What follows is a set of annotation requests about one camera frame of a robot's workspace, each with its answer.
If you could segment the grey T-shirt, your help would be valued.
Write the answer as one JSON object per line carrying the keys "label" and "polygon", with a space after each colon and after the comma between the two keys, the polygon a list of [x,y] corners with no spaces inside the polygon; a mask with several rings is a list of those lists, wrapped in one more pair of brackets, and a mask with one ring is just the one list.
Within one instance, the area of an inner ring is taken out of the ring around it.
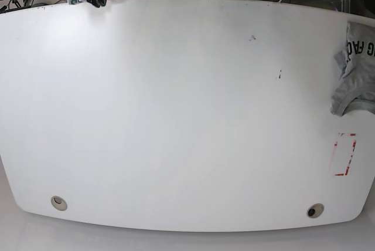
{"label": "grey T-shirt", "polygon": [[336,116],[364,110],[374,113],[374,28],[348,22],[346,42],[335,55],[341,71],[330,112]]}

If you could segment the red tape rectangle marking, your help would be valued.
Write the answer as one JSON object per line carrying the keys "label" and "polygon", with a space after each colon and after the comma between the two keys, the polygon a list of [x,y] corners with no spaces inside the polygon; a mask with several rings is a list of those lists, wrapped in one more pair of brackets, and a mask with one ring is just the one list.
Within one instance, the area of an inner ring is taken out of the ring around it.
{"label": "red tape rectangle marking", "polygon": [[356,148],[357,135],[339,133],[332,153],[331,172],[336,177],[349,173]]}

